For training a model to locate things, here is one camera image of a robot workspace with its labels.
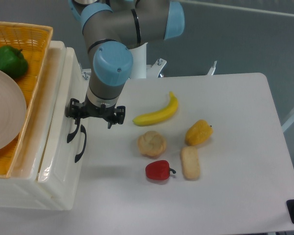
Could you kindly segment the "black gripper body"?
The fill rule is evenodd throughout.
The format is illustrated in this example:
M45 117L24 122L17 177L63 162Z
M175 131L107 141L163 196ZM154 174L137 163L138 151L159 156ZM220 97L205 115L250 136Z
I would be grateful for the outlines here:
M115 105L112 107L102 108L101 106L97 107L92 104L88 99L85 99L82 107L82 118L102 118L105 121L115 121L116 115L114 113Z

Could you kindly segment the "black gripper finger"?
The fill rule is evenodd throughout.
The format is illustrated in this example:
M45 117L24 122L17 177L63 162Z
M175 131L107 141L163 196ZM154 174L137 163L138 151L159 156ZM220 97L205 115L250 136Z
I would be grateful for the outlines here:
M76 128L73 133L77 133L80 119L86 117L86 107L84 102L81 103L79 100L71 98L65 109L65 116L75 120Z
M113 106L109 109L109 115L107 116L108 129L111 129L113 125L122 125L126 115L125 106Z

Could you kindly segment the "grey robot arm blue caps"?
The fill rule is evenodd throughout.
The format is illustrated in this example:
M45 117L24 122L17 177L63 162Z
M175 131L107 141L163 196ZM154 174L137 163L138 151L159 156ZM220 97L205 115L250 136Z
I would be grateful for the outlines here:
M92 68L84 102L71 99L65 115L76 122L98 117L109 127L122 124L126 108L117 106L117 101L132 73L131 49L182 35L182 5L172 0L136 0L116 11L109 0L71 0L69 6L80 22Z

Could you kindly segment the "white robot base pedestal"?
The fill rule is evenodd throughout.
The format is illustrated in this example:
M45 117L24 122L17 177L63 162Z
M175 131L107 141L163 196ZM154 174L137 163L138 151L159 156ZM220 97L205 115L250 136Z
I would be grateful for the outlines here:
M159 58L153 65L147 65L147 43L130 50L133 56L133 67L131 78L156 78L163 77L162 69L166 66L167 61Z

